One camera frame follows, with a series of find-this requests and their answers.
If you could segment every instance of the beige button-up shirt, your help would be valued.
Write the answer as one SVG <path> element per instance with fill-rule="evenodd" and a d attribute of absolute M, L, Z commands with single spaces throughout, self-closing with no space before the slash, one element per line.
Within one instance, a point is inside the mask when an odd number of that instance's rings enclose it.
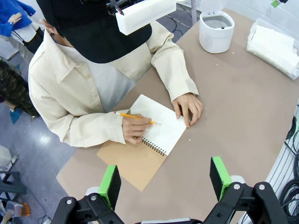
<path fill-rule="evenodd" d="M 152 35 L 146 43 L 110 64 L 135 82 L 153 65 L 171 101 L 188 92 L 198 94 L 188 75 L 183 51 L 171 40 L 173 34 L 158 22 L 151 26 Z M 76 147 L 95 146 L 107 140 L 125 144 L 123 117 L 103 113 L 87 65 L 66 56 L 48 32 L 29 65 L 28 83 L 34 106 L 61 142 Z"/>

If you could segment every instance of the person in blue jacket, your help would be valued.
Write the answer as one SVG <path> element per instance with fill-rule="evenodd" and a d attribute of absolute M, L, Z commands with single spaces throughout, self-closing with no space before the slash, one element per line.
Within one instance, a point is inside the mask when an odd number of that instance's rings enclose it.
<path fill-rule="evenodd" d="M 36 11 L 17 0 L 0 0 L 0 35 L 22 42 L 33 54 L 43 42 L 43 31 L 30 17 Z"/>

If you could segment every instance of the blue-gray floor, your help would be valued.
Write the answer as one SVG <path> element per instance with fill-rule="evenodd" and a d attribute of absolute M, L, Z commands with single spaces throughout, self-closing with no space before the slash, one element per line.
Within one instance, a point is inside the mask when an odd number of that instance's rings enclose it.
<path fill-rule="evenodd" d="M 177 5 L 176 12 L 171 13 L 170 16 L 191 27 L 191 11 L 187 7 L 184 9 Z M 176 27 L 175 21 L 169 17 L 165 16 L 158 21 L 171 32 Z M 173 41 L 176 42 L 187 30 L 187 27 L 178 24 Z M 28 65 L 19 54 L 9 62 L 14 66 L 20 64 L 21 75 L 28 79 Z M 19 154 L 19 160 L 12 170 L 21 173 L 21 180 L 29 189 L 26 195 L 19 198 L 19 201 L 30 205 L 31 215 L 15 219 L 14 223 L 38 223 L 37 219 L 45 215 L 38 202 L 46 209 L 46 214 L 53 218 L 60 199 L 67 196 L 57 182 L 56 175 L 76 148 L 61 143 L 58 137 L 47 129 L 41 118 L 31 122 L 31 117 L 23 113 L 13 125 L 9 108 L 3 104 L 0 105 L 0 115 L 0 145 L 9 148 L 12 156 Z"/>

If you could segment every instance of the spiral binding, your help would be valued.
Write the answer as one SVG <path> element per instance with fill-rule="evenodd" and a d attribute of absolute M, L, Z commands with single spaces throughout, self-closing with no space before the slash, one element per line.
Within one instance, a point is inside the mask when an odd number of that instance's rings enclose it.
<path fill-rule="evenodd" d="M 166 155 L 166 151 L 164 151 L 162 148 L 160 148 L 159 146 L 155 145 L 153 142 L 151 142 L 150 140 L 146 139 L 145 137 L 142 137 L 142 142 L 145 145 L 147 145 L 150 148 L 152 148 L 153 150 L 155 150 L 160 155 L 162 155 L 162 156 Z"/>

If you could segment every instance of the green tape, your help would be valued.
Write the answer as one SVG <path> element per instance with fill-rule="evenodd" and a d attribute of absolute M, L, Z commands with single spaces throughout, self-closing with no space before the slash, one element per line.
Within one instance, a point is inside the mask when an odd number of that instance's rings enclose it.
<path fill-rule="evenodd" d="M 279 6 L 279 4 L 280 4 L 280 1 L 278 1 L 278 0 L 274 0 L 274 1 L 271 3 L 271 5 L 272 5 L 274 8 L 276 8 L 277 6 Z"/>
<path fill-rule="evenodd" d="M 230 178 L 228 171 L 226 170 L 225 165 L 224 165 L 222 159 L 220 158 L 220 156 L 213 157 L 213 162 L 216 166 L 216 169 L 219 173 L 219 177 L 220 177 L 221 183 L 222 183 L 221 194 L 220 194 L 220 198 L 219 198 L 219 201 L 220 201 L 222 199 L 222 197 L 224 196 L 226 189 L 232 183 L 232 179 Z"/>
<path fill-rule="evenodd" d="M 112 208 L 112 205 L 111 205 L 109 197 L 108 197 L 108 191 L 109 191 L 109 187 L 111 185 L 111 180 L 112 180 L 115 168 L 116 168 L 116 165 L 108 166 L 106 173 L 104 175 L 104 178 L 102 180 L 102 183 L 100 185 L 99 191 L 98 191 L 98 194 L 105 198 L 105 200 L 110 208 Z"/>

